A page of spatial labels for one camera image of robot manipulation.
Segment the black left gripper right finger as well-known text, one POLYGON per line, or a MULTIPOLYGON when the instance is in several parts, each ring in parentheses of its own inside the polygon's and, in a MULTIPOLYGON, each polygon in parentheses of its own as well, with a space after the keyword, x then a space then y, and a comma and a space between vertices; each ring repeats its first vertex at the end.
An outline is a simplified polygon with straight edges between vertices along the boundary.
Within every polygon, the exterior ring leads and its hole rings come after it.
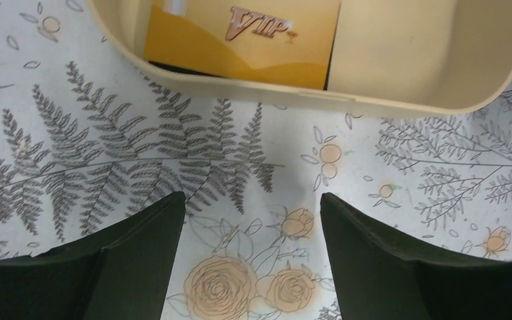
POLYGON ((512 319, 512 261, 432 245, 332 193, 320 215, 343 319, 512 319))

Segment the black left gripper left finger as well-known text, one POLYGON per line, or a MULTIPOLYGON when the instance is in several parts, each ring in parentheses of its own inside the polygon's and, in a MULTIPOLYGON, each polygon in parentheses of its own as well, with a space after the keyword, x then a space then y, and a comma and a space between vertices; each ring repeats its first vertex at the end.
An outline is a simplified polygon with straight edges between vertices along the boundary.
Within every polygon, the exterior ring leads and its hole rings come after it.
POLYGON ((92 235, 0 260, 0 319, 159 319, 184 218, 174 192, 92 235))

